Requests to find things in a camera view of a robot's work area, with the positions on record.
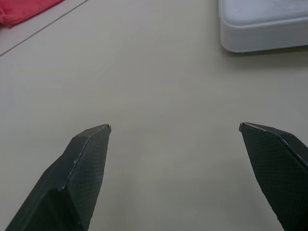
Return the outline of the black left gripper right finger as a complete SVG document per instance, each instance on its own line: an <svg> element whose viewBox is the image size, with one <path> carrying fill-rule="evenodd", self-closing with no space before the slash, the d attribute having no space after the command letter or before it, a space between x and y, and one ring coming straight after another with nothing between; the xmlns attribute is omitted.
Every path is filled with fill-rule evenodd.
<svg viewBox="0 0 308 231"><path fill-rule="evenodd" d="M308 229L308 148L295 135L243 122L239 126L255 178L285 231Z"/></svg>

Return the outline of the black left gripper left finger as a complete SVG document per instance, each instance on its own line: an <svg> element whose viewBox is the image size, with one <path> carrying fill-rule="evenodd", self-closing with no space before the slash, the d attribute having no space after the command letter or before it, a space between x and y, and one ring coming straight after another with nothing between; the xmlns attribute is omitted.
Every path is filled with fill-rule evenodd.
<svg viewBox="0 0 308 231"><path fill-rule="evenodd" d="M41 175L8 231L87 231L102 186L109 124L74 136Z"/></svg>

